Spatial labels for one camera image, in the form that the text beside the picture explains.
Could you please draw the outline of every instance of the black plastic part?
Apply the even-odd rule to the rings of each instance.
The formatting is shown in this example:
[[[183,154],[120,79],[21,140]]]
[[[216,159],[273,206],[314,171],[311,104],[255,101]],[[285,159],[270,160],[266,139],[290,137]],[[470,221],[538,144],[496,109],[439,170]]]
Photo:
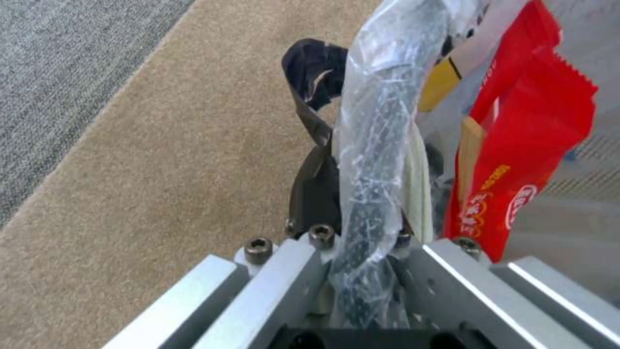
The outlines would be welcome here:
[[[495,348],[479,332],[471,330],[354,330],[283,328],[269,349],[490,349]]]
[[[332,157],[332,128],[318,111],[339,97],[345,78],[346,48],[320,40],[302,39],[282,58],[282,68],[299,119],[316,143],[301,165],[289,201],[287,234],[299,238],[315,224],[342,229],[338,167]],[[403,230],[411,226],[403,215]]]
[[[282,58],[299,119],[318,147],[330,148],[332,128],[317,112],[340,96],[347,49],[320,40],[297,41]]]
[[[324,148],[314,147],[295,177],[289,202],[293,223],[289,237],[299,238],[315,224],[327,224],[340,234],[340,196],[338,168]]]

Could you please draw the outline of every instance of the screw hole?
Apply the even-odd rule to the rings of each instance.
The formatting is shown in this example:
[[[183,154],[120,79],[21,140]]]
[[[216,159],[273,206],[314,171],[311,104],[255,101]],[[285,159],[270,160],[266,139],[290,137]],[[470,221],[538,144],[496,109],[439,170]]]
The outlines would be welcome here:
[[[314,233],[320,237],[326,237],[329,235],[329,229],[324,225],[320,225],[314,229]]]
[[[252,247],[264,247],[266,244],[267,242],[261,238],[257,238],[250,242],[250,246]]]
[[[289,349],[324,349],[325,343],[314,332],[303,332],[295,336],[288,346]]]

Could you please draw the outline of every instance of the metal plate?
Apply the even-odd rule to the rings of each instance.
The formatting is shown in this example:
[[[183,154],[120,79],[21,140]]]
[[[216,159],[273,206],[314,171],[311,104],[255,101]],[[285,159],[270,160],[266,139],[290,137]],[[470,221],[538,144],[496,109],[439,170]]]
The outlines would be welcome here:
[[[449,240],[414,248],[399,274],[410,310],[439,328],[474,326],[500,348],[586,347]]]
[[[314,247],[286,240],[194,348],[266,348],[308,313],[327,268]]]
[[[104,346],[188,348],[247,283],[247,269],[210,255]]]
[[[491,269],[556,321],[596,348],[620,348],[620,310],[534,257]]]

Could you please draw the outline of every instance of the trash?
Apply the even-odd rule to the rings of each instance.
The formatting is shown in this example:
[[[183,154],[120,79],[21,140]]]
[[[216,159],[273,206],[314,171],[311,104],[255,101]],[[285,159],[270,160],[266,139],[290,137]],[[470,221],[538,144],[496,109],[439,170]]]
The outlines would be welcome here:
[[[518,211],[592,127],[596,87],[553,51],[559,40],[544,4],[527,4],[463,120],[445,235],[477,240],[492,261]]]
[[[335,130],[343,243],[330,271],[334,326],[409,325],[386,257],[402,225],[410,121],[446,38],[460,42],[481,10],[477,0],[385,0],[349,49]]]

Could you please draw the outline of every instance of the beige carpet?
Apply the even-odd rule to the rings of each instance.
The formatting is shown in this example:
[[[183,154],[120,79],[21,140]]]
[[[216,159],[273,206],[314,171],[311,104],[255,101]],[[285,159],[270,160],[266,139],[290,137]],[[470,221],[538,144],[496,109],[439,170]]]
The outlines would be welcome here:
[[[100,347],[207,254],[281,240],[311,141],[280,58],[377,3],[197,0],[0,233],[0,347]]]

